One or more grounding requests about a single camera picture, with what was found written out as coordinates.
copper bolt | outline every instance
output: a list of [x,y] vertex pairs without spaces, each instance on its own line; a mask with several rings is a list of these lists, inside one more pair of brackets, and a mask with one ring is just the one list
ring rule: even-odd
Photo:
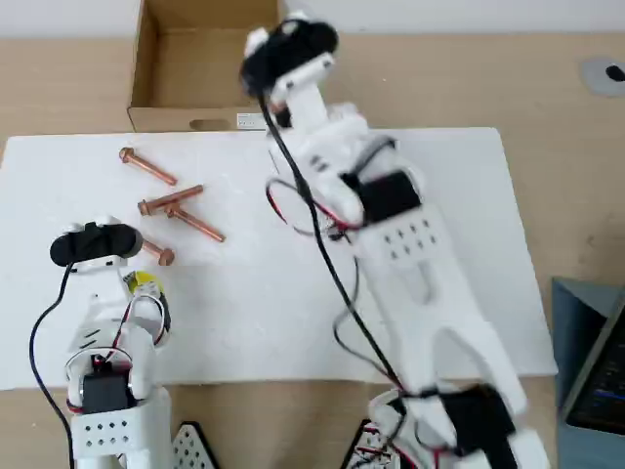
[[142,246],[142,248],[150,254],[158,256],[159,266],[171,266],[174,262],[174,259],[176,259],[174,251],[172,251],[169,247],[161,249],[153,242],[149,242],[147,239],[144,239],[144,245]]
[[185,222],[187,225],[190,225],[195,229],[200,230],[205,235],[211,236],[218,242],[224,242],[226,240],[226,237],[223,234],[219,233],[214,228],[209,227],[201,220],[187,213],[185,210],[180,208],[178,204],[173,203],[171,205],[167,205],[165,207],[165,213],[169,218],[178,218],[179,220]]
[[134,149],[124,148],[119,152],[119,158],[123,163],[132,163],[135,166],[139,166],[144,171],[156,176],[161,181],[169,184],[170,186],[176,186],[178,180],[171,174],[166,173],[159,167],[153,165],[149,161],[137,156]]
[[172,193],[170,195],[165,195],[164,197],[156,198],[155,200],[151,200],[146,202],[142,200],[138,203],[139,211],[142,215],[153,215],[156,210],[165,205],[169,205],[171,203],[180,203],[186,198],[193,197],[194,195],[198,195],[204,191],[204,187],[199,184],[197,186],[193,186],[192,188],[185,189],[184,191],[179,191]]

wooden table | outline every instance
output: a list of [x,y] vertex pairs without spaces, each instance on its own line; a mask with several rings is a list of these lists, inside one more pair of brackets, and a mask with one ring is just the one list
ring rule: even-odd
[[[500,130],[548,320],[552,276],[622,282],[625,99],[590,95],[578,65],[599,55],[624,62],[625,34],[364,35],[343,37],[340,51],[326,96],[358,103],[372,126]],[[0,64],[0,134],[131,130],[120,112],[130,42],[9,41],[0,55],[10,58]],[[553,379],[523,385],[528,422],[556,461]],[[305,382],[171,391],[174,431],[196,419],[223,467],[262,469],[338,467],[380,389]],[[7,467],[64,467],[61,426],[37,392],[0,393],[0,409]]]

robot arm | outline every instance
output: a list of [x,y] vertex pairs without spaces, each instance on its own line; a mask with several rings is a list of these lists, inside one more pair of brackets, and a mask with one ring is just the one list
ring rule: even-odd
[[[241,77],[251,94],[289,114],[278,119],[290,124],[281,136],[315,200],[357,227],[355,255],[398,338],[404,387],[374,400],[371,418],[390,435],[404,413],[394,444],[419,467],[547,468],[536,432],[519,424],[527,405],[519,378],[480,313],[424,175],[393,139],[372,138],[355,107],[326,108],[321,98],[317,83],[334,65],[337,41],[329,25],[297,14],[271,34],[250,34]],[[278,155],[275,142],[270,149]],[[434,345],[443,333],[474,359],[479,385],[457,391],[437,379]],[[448,448],[440,465],[432,447]]]
[[119,269],[143,239],[114,219],[73,226],[51,247],[53,261],[89,277],[87,314],[65,365],[76,467],[171,469],[171,401],[153,382],[157,350],[171,327],[158,280]]

white styrofoam sheet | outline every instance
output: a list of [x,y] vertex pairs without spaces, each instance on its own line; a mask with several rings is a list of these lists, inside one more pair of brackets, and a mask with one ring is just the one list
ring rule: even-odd
[[[551,339],[525,244],[521,218],[499,134],[494,129],[385,131],[397,137],[428,178],[430,198],[448,224],[457,254],[483,307],[521,374],[553,374]],[[118,159],[122,147],[179,178],[169,188]],[[0,389],[35,385],[27,360],[30,328],[56,298],[63,270],[49,258],[52,241],[71,222],[110,214],[145,237],[172,247],[174,266],[155,267],[140,254],[133,268],[161,277],[173,335],[158,360],[165,383],[278,379],[377,381],[370,367],[333,342],[331,323],[341,299],[314,242],[272,213],[265,181],[275,169],[263,133],[129,134],[16,137],[0,168],[4,327],[0,353],[12,366]],[[221,230],[223,244],[164,216],[141,217],[137,202],[204,184],[186,204]],[[342,244],[330,253],[346,287],[354,266]],[[71,277],[66,297],[44,322],[37,361],[49,385],[62,385],[66,347],[86,313],[93,285]],[[358,299],[374,334],[388,336],[365,287]],[[352,324],[345,340],[368,349]],[[473,377],[449,344],[436,357],[445,377]],[[415,358],[415,366],[420,360]]]

cardboard box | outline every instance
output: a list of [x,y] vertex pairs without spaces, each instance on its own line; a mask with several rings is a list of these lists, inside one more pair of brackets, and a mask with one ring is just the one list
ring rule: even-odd
[[143,0],[128,115],[136,132],[236,130],[258,112],[238,72],[247,34],[279,21],[277,0]]

